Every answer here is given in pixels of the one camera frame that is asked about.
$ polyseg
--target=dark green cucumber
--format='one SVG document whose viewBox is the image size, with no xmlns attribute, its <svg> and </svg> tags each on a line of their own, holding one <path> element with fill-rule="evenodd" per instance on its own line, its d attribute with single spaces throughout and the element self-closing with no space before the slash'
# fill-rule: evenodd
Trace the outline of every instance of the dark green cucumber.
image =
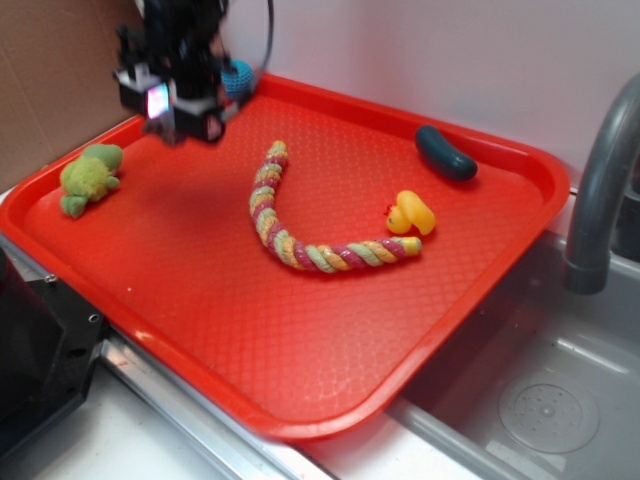
<svg viewBox="0 0 640 480">
<path fill-rule="evenodd" d="M 425 163 L 449 180 L 471 180 L 478 173 L 478 164 L 451 145 L 436 127 L 420 127 L 416 147 Z"/>
</svg>

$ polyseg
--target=cardboard box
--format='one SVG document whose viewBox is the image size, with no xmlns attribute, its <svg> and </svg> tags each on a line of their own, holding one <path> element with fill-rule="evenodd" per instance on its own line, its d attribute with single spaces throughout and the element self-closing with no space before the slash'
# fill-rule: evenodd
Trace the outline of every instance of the cardboard box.
<svg viewBox="0 0 640 480">
<path fill-rule="evenodd" d="M 133 0 L 6 0 L 0 16 L 0 192 L 131 115 L 115 28 Z"/>
</svg>

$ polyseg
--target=toy duck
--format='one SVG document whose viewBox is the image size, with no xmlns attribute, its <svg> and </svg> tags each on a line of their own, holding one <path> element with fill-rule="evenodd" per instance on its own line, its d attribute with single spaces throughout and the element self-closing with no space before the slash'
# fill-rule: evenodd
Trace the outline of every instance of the toy duck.
<svg viewBox="0 0 640 480">
<path fill-rule="evenodd" d="M 415 226 L 421 235 L 428 235 L 436 226 L 436 217 L 422 199 L 410 190 L 396 197 L 396 205 L 389 206 L 387 227 L 393 233 L 407 233 Z"/>
</svg>

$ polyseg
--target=blue crocheted ball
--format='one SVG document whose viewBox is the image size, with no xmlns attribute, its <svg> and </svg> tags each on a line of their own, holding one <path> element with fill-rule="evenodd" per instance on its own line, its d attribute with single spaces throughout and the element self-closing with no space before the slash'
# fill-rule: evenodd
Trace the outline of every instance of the blue crocheted ball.
<svg viewBox="0 0 640 480">
<path fill-rule="evenodd" d="M 253 70 L 247 62 L 231 60 L 234 71 L 222 72 L 222 85 L 227 92 L 227 97 L 237 100 L 251 89 L 253 82 Z"/>
</svg>

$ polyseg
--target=white wall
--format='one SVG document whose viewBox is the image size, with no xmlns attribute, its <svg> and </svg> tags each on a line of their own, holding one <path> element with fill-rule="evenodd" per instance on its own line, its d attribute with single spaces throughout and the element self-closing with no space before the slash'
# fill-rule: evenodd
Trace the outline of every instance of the white wall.
<svg viewBox="0 0 640 480">
<path fill-rule="evenodd" d="M 517 140 L 577 185 L 640 72 L 640 0 L 274 0 L 269 71 Z M 231 0 L 232 56 L 259 65 L 266 0 Z"/>
</svg>

